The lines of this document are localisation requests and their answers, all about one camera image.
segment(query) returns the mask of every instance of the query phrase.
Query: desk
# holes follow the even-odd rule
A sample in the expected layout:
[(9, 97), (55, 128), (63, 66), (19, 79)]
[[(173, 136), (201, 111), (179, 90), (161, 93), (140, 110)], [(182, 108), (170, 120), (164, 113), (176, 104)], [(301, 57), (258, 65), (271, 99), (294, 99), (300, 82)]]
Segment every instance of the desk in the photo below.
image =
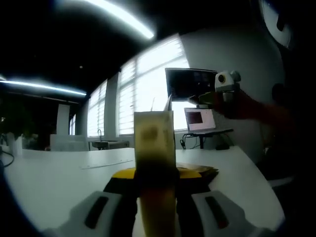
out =
[[(23, 150), (23, 156), (16, 157), (5, 169), (5, 177), (22, 210), (42, 231), (58, 228), (68, 219), (72, 207), (93, 191), (102, 191), (115, 172), (134, 167), (134, 162), (85, 170), (79, 166), (103, 159), (115, 163), (122, 158), (134, 158), (134, 149)], [(242, 207), (246, 219), (253, 225), (274, 230), (284, 219), (282, 207), (269, 183), (239, 147), (225, 151), (176, 150), (176, 159), (177, 162), (218, 168), (219, 174), (210, 183), (210, 189), (221, 191)]]

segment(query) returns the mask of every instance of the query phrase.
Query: laptop screen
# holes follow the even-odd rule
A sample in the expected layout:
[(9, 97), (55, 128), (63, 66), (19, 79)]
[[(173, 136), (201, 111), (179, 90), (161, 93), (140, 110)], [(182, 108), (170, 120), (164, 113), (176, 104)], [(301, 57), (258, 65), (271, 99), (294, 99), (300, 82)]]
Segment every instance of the laptop screen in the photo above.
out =
[(189, 131), (207, 130), (216, 127), (212, 110), (209, 109), (184, 109)]

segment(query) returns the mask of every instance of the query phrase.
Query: ceiling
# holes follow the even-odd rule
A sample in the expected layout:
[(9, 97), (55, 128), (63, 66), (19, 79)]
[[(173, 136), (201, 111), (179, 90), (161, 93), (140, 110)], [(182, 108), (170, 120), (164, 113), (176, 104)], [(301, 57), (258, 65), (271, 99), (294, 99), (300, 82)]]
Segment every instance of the ceiling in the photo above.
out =
[(0, 74), (91, 93), (142, 49), (171, 34), (248, 23), (249, 1), (116, 0), (155, 32), (147, 40), (87, 2), (8, 1), (0, 6)]

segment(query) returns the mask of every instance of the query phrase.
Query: faucet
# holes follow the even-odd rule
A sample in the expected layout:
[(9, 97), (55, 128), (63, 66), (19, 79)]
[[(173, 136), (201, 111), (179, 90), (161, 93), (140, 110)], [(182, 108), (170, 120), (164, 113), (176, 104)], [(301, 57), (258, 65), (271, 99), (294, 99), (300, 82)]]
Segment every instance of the faucet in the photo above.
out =
[(99, 135), (99, 131), (100, 131), (100, 141), (102, 141), (102, 131), (98, 129), (98, 135)]

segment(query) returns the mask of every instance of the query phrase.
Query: laptop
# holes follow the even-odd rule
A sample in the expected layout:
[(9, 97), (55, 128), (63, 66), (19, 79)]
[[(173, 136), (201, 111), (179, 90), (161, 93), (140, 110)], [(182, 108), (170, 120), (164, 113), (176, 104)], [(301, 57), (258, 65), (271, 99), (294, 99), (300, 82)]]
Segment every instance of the laptop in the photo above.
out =
[(216, 129), (213, 112), (210, 109), (185, 108), (188, 133), (221, 133), (228, 129)]

